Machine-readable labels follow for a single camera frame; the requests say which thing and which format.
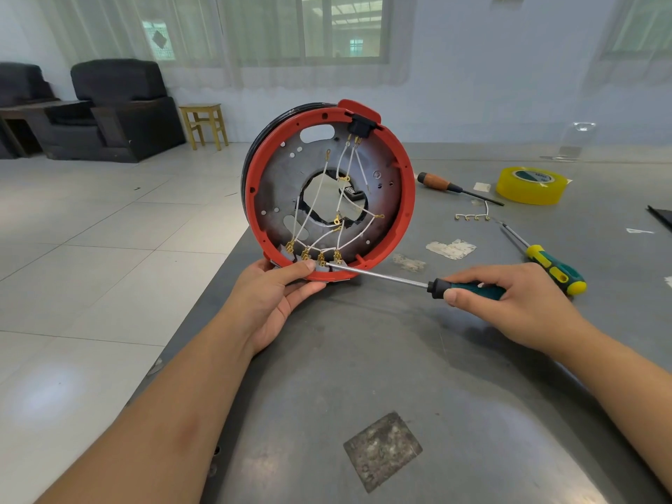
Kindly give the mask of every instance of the wooden stool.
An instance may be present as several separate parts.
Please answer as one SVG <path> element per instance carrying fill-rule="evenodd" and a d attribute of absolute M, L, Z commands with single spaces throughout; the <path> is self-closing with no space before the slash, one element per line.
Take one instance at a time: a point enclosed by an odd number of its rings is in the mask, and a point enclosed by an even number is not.
<path fill-rule="evenodd" d="M 219 131 L 221 131 L 222 136 L 224 136 L 224 145 L 229 146 L 229 139 L 226 137 L 226 128 L 224 126 L 224 118 L 220 106 L 220 104 L 185 104 L 184 106 L 180 106 L 180 112 L 182 112 L 182 118 L 184 118 L 184 126 L 187 129 L 189 142 L 191 143 L 191 148 L 194 150 L 196 150 L 194 130 L 198 131 L 198 137 L 200 138 L 201 144 L 206 146 L 206 140 L 203 138 L 203 130 L 201 129 L 202 125 L 211 126 L 212 136 L 214 137 L 214 143 L 217 146 L 218 151 L 222 150 L 222 146 L 219 144 Z M 189 119 L 189 113 L 194 115 L 194 121 Z M 207 113 L 208 117 L 200 118 L 198 113 Z"/>

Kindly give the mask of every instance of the screwdriver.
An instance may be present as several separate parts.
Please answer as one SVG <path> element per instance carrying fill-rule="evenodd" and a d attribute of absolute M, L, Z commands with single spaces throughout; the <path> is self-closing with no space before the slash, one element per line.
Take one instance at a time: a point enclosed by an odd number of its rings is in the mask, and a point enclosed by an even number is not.
<path fill-rule="evenodd" d="M 506 292 L 506 289 L 500 286 L 478 286 L 481 284 L 479 281 L 472 281 L 471 283 L 451 283 L 445 279 L 436 278 L 429 283 L 421 283 L 420 281 L 411 281 L 410 279 L 397 278 L 396 276 L 392 275 L 378 274 L 372 271 L 355 269 L 346 265 L 338 265 L 337 263 L 325 263 L 333 269 L 356 272 L 357 274 L 370 275 L 374 278 L 387 279 L 388 281 L 396 281 L 397 283 L 424 288 L 430 294 L 432 294 L 433 299 L 442 299 L 443 293 L 449 288 L 464 288 L 470 292 L 474 292 L 476 295 L 480 295 L 481 297 L 492 300 L 499 300 L 501 296 L 504 295 L 504 292 Z"/>
<path fill-rule="evenodd" d="M 520 240 L 525 245 L 525 254 L 535 263 L 541 265 L 548 275 L 556 282 L 560 289 L 567 295 L 579 295 L 586 291 L 588 285 L 583 276 L 576 272 L 575 269 L 569 265 L 561 262 L 557 258 L 552 257 L 544 251 L 544 248 L 539 244 L 529 245 L 525 240 L 514 232 L 511 227 L 498 221 L 511 235 Z"/>
<path fill-rule="evenodd" d="M 465 191 L 462 187 L 458 186 L 457 184 L 450 183 L 445 178 L 443 179 L 438 175 L 425 173 L 424 171 L 422 173 L 418 173 L 418 182 L 420 182 L 420 184 L 422 184 L 423 186 L 431 187 L 432 189 L 436 189 L 437 191 L 450 191 L 453 193 L 469 194 L 470 196 L 479 198 L 480 200 L 484 200 L 485 202 L 494 203 L 495 205 L 501 205 L 502 207 L 504 206 L 504 203 L 502 202 L 486 198 L 485 196 L 481 196 L 480 194 Z"/>

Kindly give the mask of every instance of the packing tape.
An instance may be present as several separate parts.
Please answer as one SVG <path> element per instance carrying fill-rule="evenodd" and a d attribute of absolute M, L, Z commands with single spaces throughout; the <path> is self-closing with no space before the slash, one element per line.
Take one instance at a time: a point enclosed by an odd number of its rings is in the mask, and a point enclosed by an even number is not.
<path fill-rule="evenodd" d="M 567 178 L 557 173 L 516 166 L 502 170 L 496 190 L 514 202 L 555 205 L 560 201 L 567 183 Z"/>

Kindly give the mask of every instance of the black leather armchair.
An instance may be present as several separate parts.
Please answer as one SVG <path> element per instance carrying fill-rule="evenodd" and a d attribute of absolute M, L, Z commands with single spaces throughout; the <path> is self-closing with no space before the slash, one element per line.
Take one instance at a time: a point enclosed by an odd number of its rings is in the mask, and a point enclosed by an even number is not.
<path fill-rule="evenodd" d="M 185 142 L 155 62 L 95 59 L 71 75 L 82 102 L 47 107 L 29 120 L 47 157 L 139 162 Z"/>
<path fill-rule="evenodd" d="M 0 108 L 49 100 L 56 99 L 40 67 L 0 62 Z M 15 159 L 21 154 L 39 151 L 38 140 L 24 120 L 0 118 L 0 159 Z"/>

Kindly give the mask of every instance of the gray metal table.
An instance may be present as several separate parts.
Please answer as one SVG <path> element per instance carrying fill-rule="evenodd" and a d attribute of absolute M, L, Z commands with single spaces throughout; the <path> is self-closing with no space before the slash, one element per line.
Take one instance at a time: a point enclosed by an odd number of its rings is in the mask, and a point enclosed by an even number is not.
<path fill-rule="evenodd" d="M 494 191 L 508 165 L 422 160 L 414 168 L 449 175 L 463 187 L 492 183 Z M 590 321 L 672 370 L 672 289 L 664 281 L 672 275 L 672 234 L 645 212 L 649 203 L 672 206 L 672 167 L 541 167 L 574 179 L 561 202 L 507 202 L 493 207 L 493 216 L 584 274 L 589 289 L 575 304 Z M 397 252 L 427 262 L 424 271 L 409 273 L 391 259 L 378 271 L 422 281 L 524 260 L 493 221 L 454 220 L 455 213 L 482 208 L 466 195 L 418 187 L 416 198 Z M 477 246 L 461 261 L 425 249 L 457 238 Z M 248 231 L 164 350 L 164 361 L 210 320 L 242 268 L 258 257 Z M 367 494 L 343 442 L 391 411 L 424 451 Z M 670 501 L 557 364 L 419 289 L 367 277 L 327 287 L 252 361 L 213 463 L 207 504 Z"/>

